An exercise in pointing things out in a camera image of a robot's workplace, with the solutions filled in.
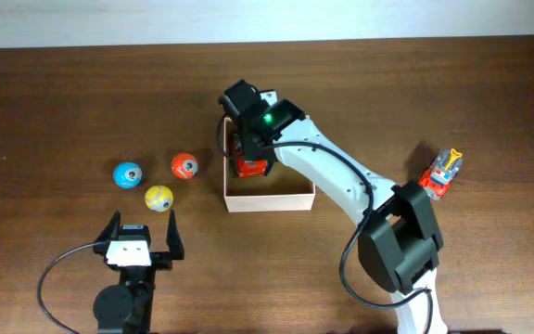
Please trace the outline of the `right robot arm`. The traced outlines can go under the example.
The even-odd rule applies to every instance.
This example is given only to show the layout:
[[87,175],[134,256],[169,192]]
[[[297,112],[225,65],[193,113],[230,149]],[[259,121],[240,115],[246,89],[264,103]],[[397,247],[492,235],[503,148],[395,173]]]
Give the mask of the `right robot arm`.
[[[339,261],[342,286],[360,304],[393,310],[399,333],[446,333],[436,290],[443,247],[427,192],[415,181],[399,186],[358,163],[332,143],[305,112],[240,80],[218,100],[234,123],[247,160],[280,162],[320,188],[355,230]],[[389,293],[389,303],[360,296],[347,279],[351,251],[365,273]]]

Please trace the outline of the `red fire truck grey ladder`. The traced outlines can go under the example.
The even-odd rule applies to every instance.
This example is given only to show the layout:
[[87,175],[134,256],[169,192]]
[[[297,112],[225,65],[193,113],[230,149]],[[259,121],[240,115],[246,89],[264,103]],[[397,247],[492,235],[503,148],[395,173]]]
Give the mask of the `red fire truck grey ladder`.
[[247,160],[244,157],[241,137],[238,133],[230,135],[230,149],[233,157],[233,167],[235,176],[241,179],[256,175],[264,175],[267,167],[267,160]]

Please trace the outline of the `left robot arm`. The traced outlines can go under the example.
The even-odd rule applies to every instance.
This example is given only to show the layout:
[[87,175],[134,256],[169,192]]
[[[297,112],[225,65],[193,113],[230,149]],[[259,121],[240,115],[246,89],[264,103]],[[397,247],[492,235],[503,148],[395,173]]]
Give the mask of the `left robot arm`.
[[170,212],[166,251],[150,249],[151,236],[146,225],[122,225],[115,212],[95,240],[94,253],[104,257],[105,265],[120,274],[119,282],[102,289],[95,297],[93,314],[98,333],[148,333],[151,326],[155,277],[169,271],[174,261],[184,259],[175,214]]

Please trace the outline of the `red fire truck yellow crane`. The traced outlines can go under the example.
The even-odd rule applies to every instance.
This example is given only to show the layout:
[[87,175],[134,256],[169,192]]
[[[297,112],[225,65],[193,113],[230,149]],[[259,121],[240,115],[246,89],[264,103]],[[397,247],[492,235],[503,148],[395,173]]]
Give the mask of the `red fire truck yellow crane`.
[[433,200],[440,200],[450,189],[451,183],[463,164],[463,154],[455,148],[443,149],[428,164],[418,179],[418,185]]

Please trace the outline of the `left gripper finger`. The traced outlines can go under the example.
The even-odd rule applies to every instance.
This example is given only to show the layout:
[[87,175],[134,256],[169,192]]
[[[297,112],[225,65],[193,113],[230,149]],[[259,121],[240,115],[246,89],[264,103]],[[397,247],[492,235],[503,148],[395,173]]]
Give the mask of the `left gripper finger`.
[[169,248],[169,254],[172,260],[184,259],[184,245],[181,241],[181,237],[177,228],[174,210],[171,210],[170,212],[166,235],[166,244]]
[[107,226],[102,230],[95,242],[110,242],[115,239],[121,226],[121,213],[115,211]]

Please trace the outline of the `blue toy ball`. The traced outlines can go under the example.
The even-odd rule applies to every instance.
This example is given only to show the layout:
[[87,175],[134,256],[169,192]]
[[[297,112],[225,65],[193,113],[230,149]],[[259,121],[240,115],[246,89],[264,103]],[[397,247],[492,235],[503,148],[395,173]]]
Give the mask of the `blue toy ball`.
[[143,171],[141,167],[131,161],[119,163],[113,171],[114,183],[124,189],[138,186],[142,180]]

